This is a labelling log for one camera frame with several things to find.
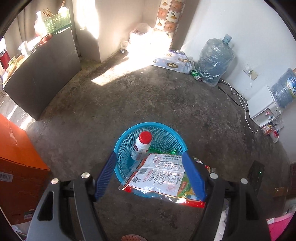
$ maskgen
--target red bottle cap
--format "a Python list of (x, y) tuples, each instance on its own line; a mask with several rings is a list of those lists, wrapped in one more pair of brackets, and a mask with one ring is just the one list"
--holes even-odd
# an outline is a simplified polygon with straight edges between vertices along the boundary
[(149, 144), (152, 141), (152, 135), (148, 131), (141, 132), (139, 136), (139, 141), (144, 145)]

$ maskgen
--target basket rim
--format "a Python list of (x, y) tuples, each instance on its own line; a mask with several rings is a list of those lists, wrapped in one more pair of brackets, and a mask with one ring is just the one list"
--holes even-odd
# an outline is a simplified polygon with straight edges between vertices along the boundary
[[(114, 152), (117, 154), (117, 152), (119, 151), (119, 148), (120, 148), (120, 145), (122, 143), (122, 141), (125, 139), (125, 137), (130, 134), (132, 131), (134, 131), (135, 129), (139, 129), (140, 127), (143, 127), (143, 126), (157, 126), (157, 127), (160, 127), (160, 128), (164, 128), (165, 130), (169, 131), (170, 133), (172, 133), (174, 136), (176, 136), (179, 141), (180, 141), (180, 144), (182, 146), (182, 148), (184, 149), (184, 152), (187, 151), (187, 146), (184, 142), (184, 140), (182, 139), (182, 137), (172, 128), (170, 128), (169, 126), (167, 125), (164, 125), (162, 123), (158, 123), (158, 122), (143, 122), (143, 123), (140, 123), (140, 124), (136, 124), (132, 127), (130, 127), (129, 129), (127, 129), (121, 136), (120, 138), (118, 139), (115, 147), (114, 147)], [(120, 181), (120, 183), (123, 183), (123, 178), (120, 174), (120, 171), (119, 171), (119, 168), (118, 168), (118, 165), (117, 165), (117, 161), (116, 161), (116, 167), (115, 167), (115, 174), (117, 176), (117, 179)]]

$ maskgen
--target green plastic basket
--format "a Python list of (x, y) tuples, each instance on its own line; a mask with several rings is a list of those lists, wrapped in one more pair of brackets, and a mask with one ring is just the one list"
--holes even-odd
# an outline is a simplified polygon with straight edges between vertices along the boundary
[(65, 28), (71, 27), (70, 12), (58, 13), (53, 17), (43, 21), (47, 30), (47, 34), (55, 34)]

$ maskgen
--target brown oval logo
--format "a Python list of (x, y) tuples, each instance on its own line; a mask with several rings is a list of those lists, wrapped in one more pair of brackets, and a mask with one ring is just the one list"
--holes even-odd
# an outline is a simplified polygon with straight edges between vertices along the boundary
[(178, 60), (180, 60), (180, 61), (183, 62), (183, 63), (189, 62), (188, 59), (182, 59), (182, 58), (179, 58)]
[(167, 63), (167, 66), (169, 66), (169, 67), (171, 67), (173, 69), (179, 68), (179, 66), (174, 64), (174, 63)]

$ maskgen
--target orange box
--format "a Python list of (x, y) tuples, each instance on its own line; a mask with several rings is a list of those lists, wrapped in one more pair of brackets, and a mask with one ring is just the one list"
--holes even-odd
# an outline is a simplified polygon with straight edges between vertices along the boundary
[(0, 115), (0, 206), (11, 225), (28, 222), (50, 170), (26, 132)]

